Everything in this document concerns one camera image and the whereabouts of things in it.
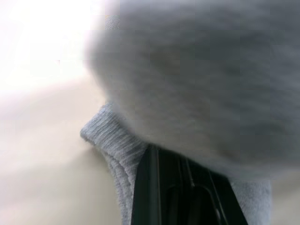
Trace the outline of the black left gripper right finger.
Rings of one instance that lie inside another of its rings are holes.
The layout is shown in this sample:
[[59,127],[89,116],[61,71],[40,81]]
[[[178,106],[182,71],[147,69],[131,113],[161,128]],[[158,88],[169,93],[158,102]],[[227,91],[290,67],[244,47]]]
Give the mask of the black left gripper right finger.
[[187,161],[190,184],[188,225],[247,225],[229,180]]

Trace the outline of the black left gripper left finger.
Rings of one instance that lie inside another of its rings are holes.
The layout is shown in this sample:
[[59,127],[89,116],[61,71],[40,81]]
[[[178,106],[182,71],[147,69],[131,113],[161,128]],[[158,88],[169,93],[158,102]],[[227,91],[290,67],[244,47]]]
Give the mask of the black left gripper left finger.
[[190,184],[185,157],[148,146],[136,173],[131,224],[188,224]]

